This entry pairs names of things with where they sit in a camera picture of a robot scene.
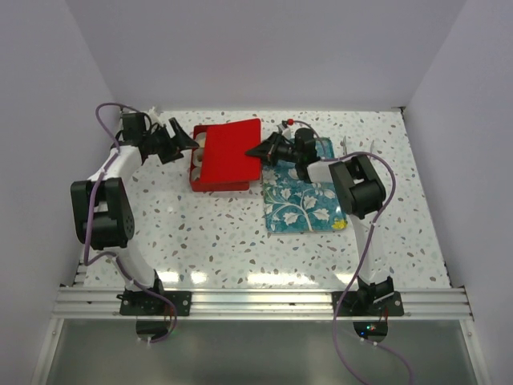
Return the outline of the red box lid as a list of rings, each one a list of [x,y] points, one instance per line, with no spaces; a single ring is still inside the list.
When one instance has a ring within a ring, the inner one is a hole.
[[[227,124],[209,125],[206,129],[200,183],[236,184],[253,182],[261,177],[261,161],[247,151],[261,143],[258,118]]]

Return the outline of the metal tweezers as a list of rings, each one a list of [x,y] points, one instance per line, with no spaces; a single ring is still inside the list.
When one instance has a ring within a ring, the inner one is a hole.
[[[371,140],[369,148],[367,150],[359,149],[359,152],[368,152],[368,153],[373,154],[374,153],[374,145],[375,145],[375,140]],[[349,154],[348,136],[344,136],[343,137],[343,140],[341,142],[341,146],[342,146],[343,155],[347,156]]]

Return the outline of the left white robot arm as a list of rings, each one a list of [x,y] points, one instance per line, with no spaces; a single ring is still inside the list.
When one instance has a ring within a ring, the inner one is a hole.
[[[83,244],[83,263],[111,260],[123,278],[122,299],[138,304],[146,313],[161,313],[167,304],[156,270],[142,256],[134,240],[135,218],[125,184],[151,156],[162,164],[183,158],[198,143],[176,118],[163,123],[152,112],[120,105],[117,131],[108,131],[112,146],[99,170],[71,184],[75,232]]]

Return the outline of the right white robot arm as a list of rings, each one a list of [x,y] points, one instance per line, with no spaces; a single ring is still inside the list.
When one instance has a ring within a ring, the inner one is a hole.
[[[393,278],[386,272],[378,220],[394,197],[397,181],[392,168],[370,152],[353,152],[341,158],[323,158],[317,152],[321,138],[310,127],[299,128],[294,138],[274,132],[246,152],[275,167],[294,165],[297,177],[307,184],[331,183],[342,212],[354,231],[359,262],[345,291],[364,314],[376,314],[394,294]]]

